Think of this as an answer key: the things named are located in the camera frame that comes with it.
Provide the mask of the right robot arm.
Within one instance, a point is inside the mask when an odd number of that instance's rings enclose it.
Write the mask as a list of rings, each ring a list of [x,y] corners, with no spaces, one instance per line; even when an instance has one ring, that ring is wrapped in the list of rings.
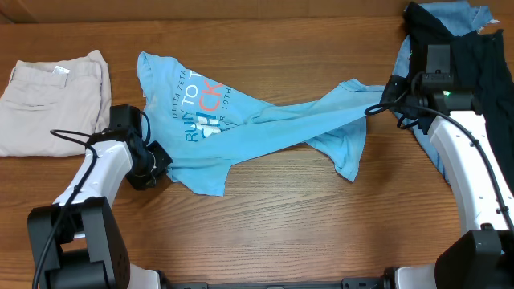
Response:
[[[479,89],[464,83],[449,44],[413,44],[405,83],[392,77],[380,104],[427,135],[457,203],[460,238],[433,264],[385,272],[385,288],[511,288],[513,196],[487,130]]]

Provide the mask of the black garment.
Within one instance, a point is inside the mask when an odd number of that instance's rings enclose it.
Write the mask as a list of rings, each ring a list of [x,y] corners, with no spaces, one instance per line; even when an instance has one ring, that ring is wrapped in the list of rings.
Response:
[[[407,34],[394,71],[407,76],[408,53],[426,44],[451,46],[457,84],[475,90],[490,146],[504,179],[513,188],[513,81],[504,54],[503,31],[480,34],[493,20],[488,7],[466,1],[417,4],[404,10]]]

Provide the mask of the folded beige trousers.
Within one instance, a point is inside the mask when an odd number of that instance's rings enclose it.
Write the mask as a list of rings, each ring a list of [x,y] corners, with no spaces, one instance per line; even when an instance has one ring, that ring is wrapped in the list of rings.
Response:
[[[91,135],[109,126],[112,89],[98,50],[58,62],[24,62],[13,68],[1,96],[3,157],[68,157],[84,147],[51,135],[62,129]]]

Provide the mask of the blue denim garment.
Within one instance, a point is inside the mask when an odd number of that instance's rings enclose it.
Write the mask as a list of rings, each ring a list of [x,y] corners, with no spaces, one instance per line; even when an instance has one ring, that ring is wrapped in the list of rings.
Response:
[[[407,119],[397,112],[398,127],[413,130],[419,144],[442,175],[446,175],[447,171],[427,135],[435,114],[426,110],[430,108],[443,114],[453,110],[472,110],[483,116],[475,90],[457,84],[451,56],[451,46],[448,44],[426,44],[420,51],[408,53],[407,76],[404,78],[415,79],[415,104],[397,104],[398,107],[418,110],[418,119]]]

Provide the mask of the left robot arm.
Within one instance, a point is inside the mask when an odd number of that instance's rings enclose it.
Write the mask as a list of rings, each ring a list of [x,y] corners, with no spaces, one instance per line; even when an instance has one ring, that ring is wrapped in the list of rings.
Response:
[[[85,148],[71,184],[50,206],[27,218],[35,273],[34,289],[165,289],[160,271],[131,263],[112,204],[122,181],[150,189],[168,172],[172,158],[150,139],[149,118],[128,104],[110,108],[109,126],[86,134],[62,129],[53,136]]]

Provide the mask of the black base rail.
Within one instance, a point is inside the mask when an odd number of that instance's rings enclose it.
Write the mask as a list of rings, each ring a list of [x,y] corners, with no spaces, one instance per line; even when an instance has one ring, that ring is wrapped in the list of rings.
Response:
[[[298,283],[171,283],[165,289],[392,289],[394,285],[383,277],[351,277],[339,282],[298,282]]]

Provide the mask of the light blue printed t-shirt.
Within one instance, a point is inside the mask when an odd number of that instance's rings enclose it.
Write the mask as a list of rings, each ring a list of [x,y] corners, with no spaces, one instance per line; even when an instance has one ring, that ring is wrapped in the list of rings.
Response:
[[[278,106],[147,52],[138,56],[137,77],[151,138],[173,160],[169,178],[217,197],[233,165],[299,143],[326,154],[337,173],[354,181],[365,147],[364,110],[384,90],[351,79],[318,100]]]

